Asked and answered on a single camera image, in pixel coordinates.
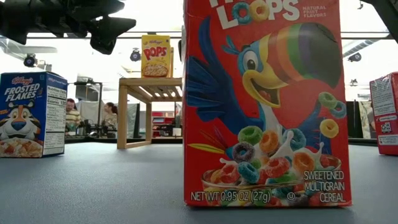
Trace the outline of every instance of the gray table surface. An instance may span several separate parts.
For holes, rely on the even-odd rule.
[[[349,208],[199,209],[183,202],[181,145],[69,144],[64,156],[0,159],[0,223],[398,223],[398,157],[350,146]]]

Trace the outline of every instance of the shelf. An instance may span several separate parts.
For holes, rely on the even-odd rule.
[[[182,78],[121,78],[119,86],[126,86],[129,95],[144,103],[182,101],[177,90]]]

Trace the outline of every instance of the desk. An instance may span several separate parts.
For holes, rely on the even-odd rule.
[[[152,141],[152,102],[178,102],[182,78],[121,78],[119,80],[118,149],[146,146]],[[127,143],[127,95],[146,104],[146,139]]]

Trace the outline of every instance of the blue cereal box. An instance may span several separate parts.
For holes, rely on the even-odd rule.
[[[0,157],[63,154],[67,81],[48,72],[0,76]]]

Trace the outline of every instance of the yellow cereal box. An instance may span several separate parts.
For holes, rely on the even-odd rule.
[[[142,36],[141,77],[168,77],[170,72],[170,36]]]

